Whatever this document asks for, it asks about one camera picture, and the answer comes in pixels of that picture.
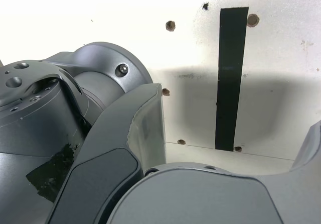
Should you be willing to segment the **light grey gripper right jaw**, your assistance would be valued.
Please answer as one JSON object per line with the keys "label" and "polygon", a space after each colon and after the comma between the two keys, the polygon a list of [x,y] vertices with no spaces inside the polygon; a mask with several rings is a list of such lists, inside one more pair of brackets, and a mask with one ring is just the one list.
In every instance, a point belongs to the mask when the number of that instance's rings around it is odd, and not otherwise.
{"label": "light grey gripper right jaw", "polygon": [[320,123],[288,172],[246,176],[169,164],[135,184],[108,223],[320,223]]}

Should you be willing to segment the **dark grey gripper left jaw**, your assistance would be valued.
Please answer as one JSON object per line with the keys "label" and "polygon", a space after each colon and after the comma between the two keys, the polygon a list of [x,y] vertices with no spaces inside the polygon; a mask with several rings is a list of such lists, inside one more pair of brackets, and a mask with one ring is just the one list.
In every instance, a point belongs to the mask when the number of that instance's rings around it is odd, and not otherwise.
{"label": "dark grey gripper left jaw", "polygon": [[145,171],[166,162],[165,142],[162,86],[124,94],[89,131],[48,223],[106,223]]}

